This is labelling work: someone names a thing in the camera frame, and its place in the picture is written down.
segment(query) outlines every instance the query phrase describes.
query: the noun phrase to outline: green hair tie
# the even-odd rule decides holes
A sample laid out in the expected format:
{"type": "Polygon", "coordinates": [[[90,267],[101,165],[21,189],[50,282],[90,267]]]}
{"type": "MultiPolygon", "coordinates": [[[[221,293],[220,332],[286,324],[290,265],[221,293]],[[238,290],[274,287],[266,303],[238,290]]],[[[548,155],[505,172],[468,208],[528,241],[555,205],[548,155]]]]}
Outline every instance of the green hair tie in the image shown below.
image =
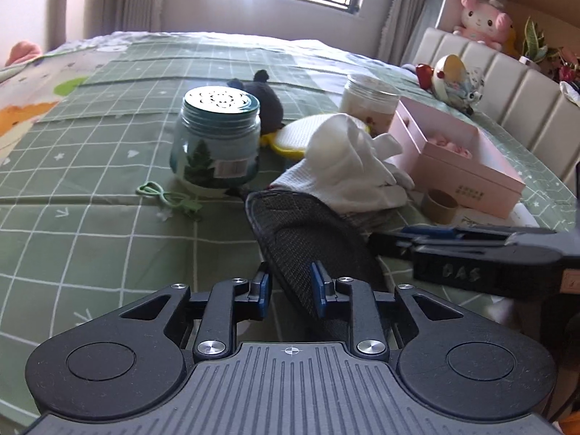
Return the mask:
{"type": "Polygon", "coordinates": [[[191,218],[199,219],[197,213],[202,207],[201,204],[184,193],[165,191],[163,187],[155,181],[147,181],[147,183],[137,188],[136,193],[148,198],[159,198],[159,201],[164,206],[167,206],[170,209],[182,209],[183,212],[191,218]]]}

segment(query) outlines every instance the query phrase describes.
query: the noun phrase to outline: ridged gray grip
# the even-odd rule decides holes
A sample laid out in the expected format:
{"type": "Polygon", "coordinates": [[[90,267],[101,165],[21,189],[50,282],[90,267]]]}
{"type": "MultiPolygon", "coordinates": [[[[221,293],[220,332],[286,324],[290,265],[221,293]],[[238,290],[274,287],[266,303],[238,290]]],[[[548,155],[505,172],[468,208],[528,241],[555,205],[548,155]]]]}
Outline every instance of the ridged gray grip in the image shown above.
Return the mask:
{"type": "Polygon", "coordinates": [[[28,433],[552,435],[558,432],[536,415],[480,424],[431,412],[399,387],[386,364],[355,359],[338,343],[243,343],[229,359],[200,363],[178,395],[148,414],[100,424],[70,422],[47,415],[28,433]]]}

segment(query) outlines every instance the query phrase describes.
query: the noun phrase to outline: bedsheet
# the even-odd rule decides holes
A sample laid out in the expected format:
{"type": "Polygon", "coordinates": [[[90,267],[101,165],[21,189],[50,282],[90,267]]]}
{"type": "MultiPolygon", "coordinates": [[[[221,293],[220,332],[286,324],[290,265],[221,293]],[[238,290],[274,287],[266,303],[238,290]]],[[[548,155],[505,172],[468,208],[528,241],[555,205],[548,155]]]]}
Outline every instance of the bedsheet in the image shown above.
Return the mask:
{"type": "MultiPolygon", "coordinates": [[[[210,290],[256,271],[260,252],[241,201],[202,199],[195,222],[134,193],[147,180],[179,189],[169,150],[191,88],[266,69],[292,121],[335,111],[348,73],[377,76],[484,129],[525,180],[522,202],[538,223],[573,225],[575,199],[543,164],[489,118],[468,119],[439,103],[402,69],[315,41],[212,33],[113,34],[68,46],[67,57],[99,45],[122,50],[35,123],[0,166],[0,414],[18,423],[37,414],[24,382],[36,345],[171,283],[210,290]]],[[[267,186],[282,169],[282,159],[263,150],[251,186],[267,186]]],[[[393,231],[420,223],[412,202],[386,216],[393,231]]],[[[382,263],[391,286],[413,283],[407,263],[382,263]]],[[[477,312],[494,300],[419,286],[477,312]]],[[[266,322],[241,323],[239,338],[298,340],[285,325],[292,312],[275,286],[266,322]]]]}

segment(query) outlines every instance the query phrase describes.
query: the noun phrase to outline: cream upholstered headboard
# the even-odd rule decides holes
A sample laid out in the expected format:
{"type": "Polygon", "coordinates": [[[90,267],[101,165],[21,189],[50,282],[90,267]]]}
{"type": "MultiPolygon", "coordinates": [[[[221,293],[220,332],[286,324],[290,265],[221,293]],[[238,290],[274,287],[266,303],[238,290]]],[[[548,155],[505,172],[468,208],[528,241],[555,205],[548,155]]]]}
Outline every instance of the cream upholstered headboard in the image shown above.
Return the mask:
{"type": "Polygon", "coordinates": [[[564,98],[557,83],[523,63],[438,29],[425,31],[414,63],[433,66],[449,54],[483,70],[485,91],[478,111],[503,126],[575,192],[580,108],[564,98]]]}

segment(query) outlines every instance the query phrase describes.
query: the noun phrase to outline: yellow plastic item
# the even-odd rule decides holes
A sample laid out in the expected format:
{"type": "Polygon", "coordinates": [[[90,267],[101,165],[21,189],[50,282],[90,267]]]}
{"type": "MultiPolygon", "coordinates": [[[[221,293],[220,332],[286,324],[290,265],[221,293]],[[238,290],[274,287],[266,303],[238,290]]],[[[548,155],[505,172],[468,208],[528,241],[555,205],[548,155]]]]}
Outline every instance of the yellow plastic item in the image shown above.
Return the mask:
{"type": "Polygon", "coordinates": [[[515,29],[512,26],[509,31],[509,38],[504,44],[504,54],[509,55],[510,57],[519,59],[520,53],[515,48],[515,40],[517,39],[517,33],[515,33],[515,29]]]}
{"type": "MultiPolygon", "coordinates": [[[[275,133],[266,134],[260,139],[262,144],[270,144],[276,154],[284,158],[299,161],[304,158],[308,142],[318,126],[336,113],[316,114],[298,119],[275,133]]],[[[368,126],[354,118],[357,125],[368,132],[368,126]]]]}

